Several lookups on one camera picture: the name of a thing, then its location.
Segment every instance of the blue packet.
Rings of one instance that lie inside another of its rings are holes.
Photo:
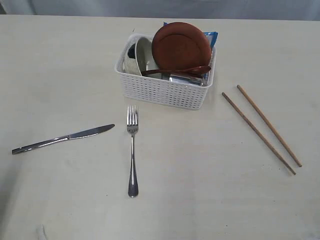
[[[216,31],[205,31],[203,34],[208,39],[208,41],[210,43],[210,47],[212,49],[214,47],[214,45],[216,44],[216,41],[218,38],[218,33]]]

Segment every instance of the white basket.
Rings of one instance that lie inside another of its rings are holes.
[[[126,50],[129,46],[135,44],[140,37],[146,37],[150,40],[153,39],[152,36],[144,34],[132,34],[114,66],[114,70],[120,74],[124,96],[131,99],[183,109],[197,110],[201,108],[208,88],[212,86],[214,81],[216,48],[214,47],[212,49],[210,61],[211,71],[206,75],[207,86],[183,84],[125,73],[123,65]]]

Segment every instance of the knife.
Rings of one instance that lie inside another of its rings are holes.
[[[52,144],[64,142],[64,141],[67,141],[67,140],[82,139],[82,138],[86,138],[86,137],[91,137],[91,136],[106,132],[106,131],[112,129],[114,126],[115,126],[114,124],[105,125],[105,126],[99,126],[99,127],[95,127],[95,128],[89,129],[89,130],[80,131],[80,132],[73,133],[73,134],[70,134],[70,135],[60,136],[60,137],[57,137],[57,138],[54,138],[54,139],[38,142],[38,143],[31,144],[31,145],[28,145],[28,146],[22,146],[22,147],[13,149],[12,150],[12,154],[20,154],[20,153],[23,153],[23,152],[31,151],[31,150],[34,150],[34,149],[42,148],[42,147],[45,147],[45,146],[49,146],[49,145],[52,145]]]

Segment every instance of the wooden chopstick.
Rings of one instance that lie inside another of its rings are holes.
[[[261,138],[261,140],[268,146],[268,148],[277,156],[277,158],[290,170],[291,173],[296,175],[296,172],[289,166],[284,158],[275,150],[275,148],[268,142],[268,140],[259,132],[259,130],[252,124],[252,122],[240,111],[240,109],[231,101],[231,99],[223,92],[222,96],[231,104],[234,110],[246,121],[246,123],[253,129],[253,131]]]
[[[240,92],[243,94],[243,96],[248,100],[248,102],[251,104],[251,106],[256,110],[256,112],[260,115],[260,117],[263,119],[265,124],[268,125],[270,130],[273,132],[273,134],[276,136],[276,138],[279,140],[279,142],[284,146],[284,148],[287,150],[287,152],[291,155],[295,163],[299,166],[302,167],[302,164],[299,162],[297,159],[296,155],[291,151],[290,147],[286,144],[284,139],[279,135],[277,130],[272,126],[272,124],[269,122],[269,120],[266,118],[266,116],[263,114],[263,112],[258,108],[258,106],[252,101],[252,99],[248,96],[248,94],[243,90],[243,88],[240,85],[236,86]]]

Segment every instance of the brown bowl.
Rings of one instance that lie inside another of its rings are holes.
[[[155,63],[163,70],[184,70],[208,66],[210,43],[204,33],[185,22],[173,22],[160,28],[152,41]]]

